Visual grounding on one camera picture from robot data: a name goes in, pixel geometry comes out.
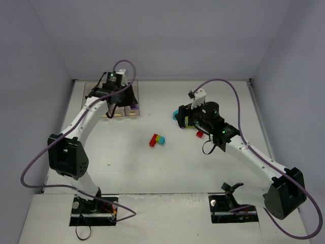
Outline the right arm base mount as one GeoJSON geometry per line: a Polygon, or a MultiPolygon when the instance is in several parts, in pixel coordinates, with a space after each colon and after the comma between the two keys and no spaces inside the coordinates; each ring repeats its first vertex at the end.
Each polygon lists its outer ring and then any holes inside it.
{"type": "Polygon", "coordinates": [[[212,224],[258,222],[256,207],[240,205],[233,196],[234,191],[243,185],[243,183],[236,183],[230,186],[224,183],[221,187],[224,193],[208,196],[212,224]]]}

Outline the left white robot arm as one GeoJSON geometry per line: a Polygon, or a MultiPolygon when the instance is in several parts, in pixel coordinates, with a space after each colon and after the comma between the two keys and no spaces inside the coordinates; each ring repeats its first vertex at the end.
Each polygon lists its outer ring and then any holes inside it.
{"type": "Polygon", "coordinates": [[[92,201],[101,196],[87,171],[89,159],[84,146],[88,136],[112,106],[132,106],[137,102],[126,70],[108,72],[106,82],[97,84],[86,95],[84,106],[70,125],[48,138],[50,168],[67,178],[82,199],[92,201]]]}

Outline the purple lego brick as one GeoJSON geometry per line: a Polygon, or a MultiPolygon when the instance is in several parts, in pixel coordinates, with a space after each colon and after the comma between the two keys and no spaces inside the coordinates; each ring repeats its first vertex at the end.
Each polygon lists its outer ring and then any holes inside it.
{"type": "Polygon", "coordinates": [[[139,105],[138,104],[130,105],[130,108],[132,110],[138,110],[139,109],[139,105]]]}

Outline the small red lego brick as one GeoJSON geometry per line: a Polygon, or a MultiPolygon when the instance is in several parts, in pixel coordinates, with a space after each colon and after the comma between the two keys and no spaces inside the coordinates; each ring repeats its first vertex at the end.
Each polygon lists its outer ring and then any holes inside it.
{"type": "Polygon", "coordinates": [[[202,131],[197,131],[196,136],[202,138],[204,136],[204,133],[202,131]]]}

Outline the red green teal brick stack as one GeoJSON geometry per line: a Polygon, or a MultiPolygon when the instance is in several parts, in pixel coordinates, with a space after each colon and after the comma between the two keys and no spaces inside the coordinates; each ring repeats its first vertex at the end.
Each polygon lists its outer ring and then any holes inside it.
{"type": "Polygon", "coordinates": [[[153,134],[152,138],[150,139],[149,146],[155,147],[156,144],[164,145],[165,141],[165,137],[158,134],[153,134]]]}

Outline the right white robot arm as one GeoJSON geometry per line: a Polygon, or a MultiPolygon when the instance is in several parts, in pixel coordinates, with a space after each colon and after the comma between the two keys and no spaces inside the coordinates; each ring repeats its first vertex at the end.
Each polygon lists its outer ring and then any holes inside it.
{"type": "Polygon", "coordinates": [[[283,220],[306,201],[302,172],[296,167],[288,169],[244,143],[239,130],[219,115],[216,102],[206,102],[196,108],[191,104],[181,105],[175,118],[181,128],[188,123],[202,129],[214,147],[235,157],[262,180],[262,185],[255,187],[223,183],[221,188],[231,208],[241,205],[264,207],[272,216],[283,220]]]}

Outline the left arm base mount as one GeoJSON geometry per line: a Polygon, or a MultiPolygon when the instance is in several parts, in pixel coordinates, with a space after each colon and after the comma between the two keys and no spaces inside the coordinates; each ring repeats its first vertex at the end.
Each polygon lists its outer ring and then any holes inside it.
{"type": "Polygon", "coordinates": [[[116,226],[118,206],[102,201],[90,203],[75,195],[69,226],[116,226]]]}

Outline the teal rounded lego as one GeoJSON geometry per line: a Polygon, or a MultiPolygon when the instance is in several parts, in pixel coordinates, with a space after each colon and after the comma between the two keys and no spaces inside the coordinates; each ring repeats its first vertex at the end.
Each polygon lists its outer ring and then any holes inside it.
{"type": "Polygon", "coordinates": [[[178,112],[179,112],[179,110],[176,110],[173,112],[173,120],[177,120],[176,115],[178,114],[178,112]]]}

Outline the lime green lego brick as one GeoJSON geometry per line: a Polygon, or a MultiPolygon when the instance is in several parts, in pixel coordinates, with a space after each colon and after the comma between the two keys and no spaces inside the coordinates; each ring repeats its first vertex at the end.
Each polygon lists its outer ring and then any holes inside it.
{"type": "Polygon", "coordinates": [[[185,118],[185,128],[186,129],[193,129],[194,128],[194,126],[189,125],[188,116],[185,118]]]}

